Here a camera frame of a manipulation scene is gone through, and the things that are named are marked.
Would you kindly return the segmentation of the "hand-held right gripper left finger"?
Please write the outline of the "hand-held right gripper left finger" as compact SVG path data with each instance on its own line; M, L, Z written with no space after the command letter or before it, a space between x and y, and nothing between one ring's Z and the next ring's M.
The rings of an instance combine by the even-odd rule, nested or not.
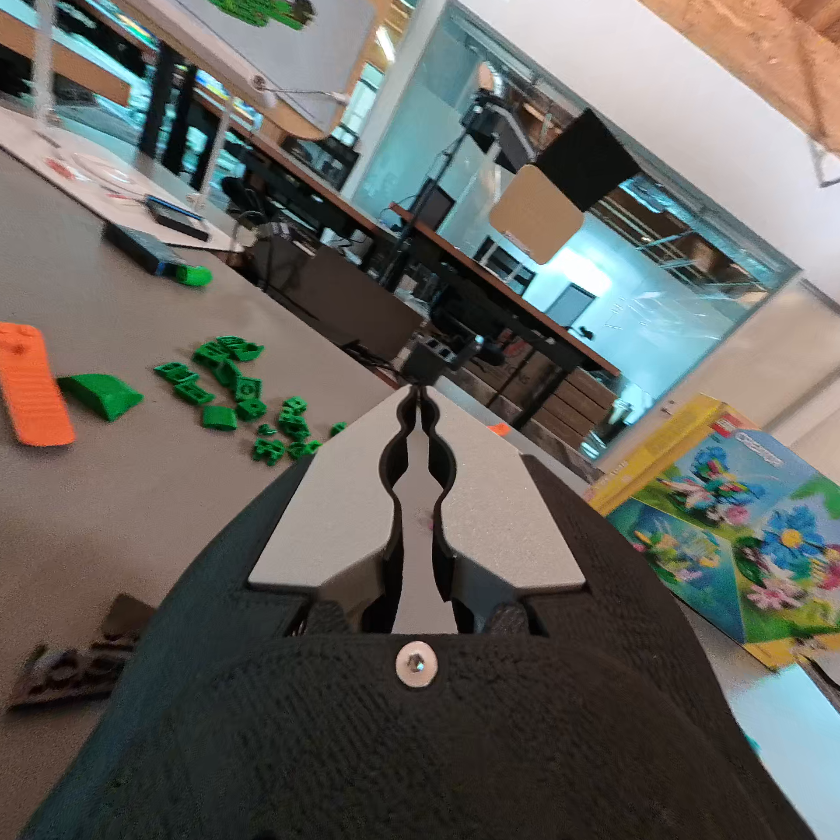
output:
M335 602L364 633L393 630L404 558L394 486L407 469L416 409L416 387L404 386L306 460L250 587Z

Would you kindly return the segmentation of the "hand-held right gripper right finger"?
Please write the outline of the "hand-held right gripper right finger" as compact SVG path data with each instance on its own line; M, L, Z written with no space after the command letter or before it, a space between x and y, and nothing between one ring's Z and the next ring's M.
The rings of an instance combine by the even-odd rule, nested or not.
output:
M434 505L434 580L461 634L499 606L580 592L585 575L524 456L434 387L420 390Z

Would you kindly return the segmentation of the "pile of green bricks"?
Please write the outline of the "pile of green bricks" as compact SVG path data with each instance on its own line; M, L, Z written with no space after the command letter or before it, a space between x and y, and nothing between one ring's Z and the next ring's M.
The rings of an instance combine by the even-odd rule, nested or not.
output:
M176 399L198 411L201 428L229 437L243 433L251 460L277 467L314 456L347 423L333 424L327 437L318 438L301 395L271 407L262 378L249 369L264 350L263 344L223 334L199 343L188 360L162 361L151 370Z

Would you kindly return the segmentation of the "grey desk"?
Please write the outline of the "grey desk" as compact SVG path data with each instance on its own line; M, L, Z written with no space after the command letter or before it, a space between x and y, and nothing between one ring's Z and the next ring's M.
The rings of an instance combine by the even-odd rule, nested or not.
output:
M584 589L480 633L364 633L248 578L310 456L267 467L152 372L235 334L317 438L394 391L225 265L149 276L2 154L2 320L59 375L145 393L76 440L2 431L2 647L119 591L161 595L98 725L21 838L814 838L751 748L690 623L614 527L531 455Z

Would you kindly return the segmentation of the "grey charger dock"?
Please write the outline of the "grey charger dock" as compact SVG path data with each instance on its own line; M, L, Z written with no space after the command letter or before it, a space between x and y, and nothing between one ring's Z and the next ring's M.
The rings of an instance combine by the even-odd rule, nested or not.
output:
M483 339L475 336L454 352L433 337L418 339L411 348L398 374L412 385L434 385L448 371L456 372L482 349Z

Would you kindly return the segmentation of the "colourful toy box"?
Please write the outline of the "colourful toy box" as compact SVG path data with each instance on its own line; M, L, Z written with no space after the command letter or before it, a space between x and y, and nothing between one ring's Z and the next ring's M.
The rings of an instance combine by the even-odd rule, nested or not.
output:
M729 404L690 399L587 499L768 669L838 654L838 484Z

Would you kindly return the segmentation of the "green slope brick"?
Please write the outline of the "green slope brick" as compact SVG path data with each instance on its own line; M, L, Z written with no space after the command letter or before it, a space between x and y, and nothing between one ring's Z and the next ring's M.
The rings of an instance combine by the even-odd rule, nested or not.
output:
M76 374L56 380L59 388L101 419L114 422L144 401L144 395L110 374Z

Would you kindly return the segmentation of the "tan rounded panel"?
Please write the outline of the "tan rounded panel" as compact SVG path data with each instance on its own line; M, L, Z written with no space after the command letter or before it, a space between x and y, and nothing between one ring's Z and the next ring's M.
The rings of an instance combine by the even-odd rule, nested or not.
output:
M538 266L583 226L584 213L534 164L524 165L491 208L489 225Z

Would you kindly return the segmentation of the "large orange brick separator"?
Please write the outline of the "large orange brick separator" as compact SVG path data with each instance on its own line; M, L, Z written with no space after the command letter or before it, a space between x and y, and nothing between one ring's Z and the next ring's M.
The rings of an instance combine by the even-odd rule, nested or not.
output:
M67 405L49 366L44 336L37 328L2 322L1 390L21 445L52 448L75 442Z

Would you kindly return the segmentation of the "dark box with blue edge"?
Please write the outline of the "dark box with blue edge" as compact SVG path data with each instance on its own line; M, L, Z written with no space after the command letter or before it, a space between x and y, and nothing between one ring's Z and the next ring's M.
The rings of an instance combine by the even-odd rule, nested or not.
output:
M104 224L102 234L103 239L154 277L174 278L177 270L187 265L171 246L151 234L111 222Z

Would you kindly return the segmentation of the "black flat device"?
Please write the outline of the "black flat device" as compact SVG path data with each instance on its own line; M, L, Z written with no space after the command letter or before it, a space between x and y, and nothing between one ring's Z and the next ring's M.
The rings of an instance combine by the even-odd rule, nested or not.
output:
M143 204L158 225L199 242L209 241L211 233L203 216L151 194L144 197Z

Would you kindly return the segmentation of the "black square panel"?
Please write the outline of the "black square panel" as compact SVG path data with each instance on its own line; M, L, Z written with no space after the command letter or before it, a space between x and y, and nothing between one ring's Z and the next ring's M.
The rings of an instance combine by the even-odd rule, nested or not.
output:
M533 163L582 212L642 172L640 164L590 108Z

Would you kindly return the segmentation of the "black tripod stand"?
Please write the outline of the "black tripod stand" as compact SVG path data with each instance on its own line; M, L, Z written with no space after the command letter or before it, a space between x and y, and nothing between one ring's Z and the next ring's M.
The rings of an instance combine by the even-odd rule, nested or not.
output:
M467 139L475 142L490 140L490 149L496 150L490 157L496 160L498 155L502 154L512 164L514 172L533 162L537 156L537 151L518 117L502 98L490 91L479 91L475 94L459 125L461 130L455 141L446 146L432 163L429 177L425 179L419 194L409 207L408 220L404 222L381 273L380 285L390 292L396 289L402 276L411 237L421 221L426 205L431 201L433 193Z

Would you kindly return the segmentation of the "grey overhead board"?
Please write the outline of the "grey overhead board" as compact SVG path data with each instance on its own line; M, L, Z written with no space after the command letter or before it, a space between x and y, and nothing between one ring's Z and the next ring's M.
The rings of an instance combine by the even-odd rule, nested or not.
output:
M338 124L390 3L314 1L317 15L300 31L252 27L210 1L117 5L266 121L319 140Z

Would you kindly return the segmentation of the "white board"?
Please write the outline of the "white board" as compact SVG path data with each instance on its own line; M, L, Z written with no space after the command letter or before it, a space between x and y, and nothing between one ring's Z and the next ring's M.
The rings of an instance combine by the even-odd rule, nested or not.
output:
M174 248L240 252L252 241L243 227L206 204L195 206L190 187L126 144L95 130L75 133L42 127L23 113L2 108L2 150L105 222L157 237ZM207 240L159 224L145 204L147 196L202 215Z

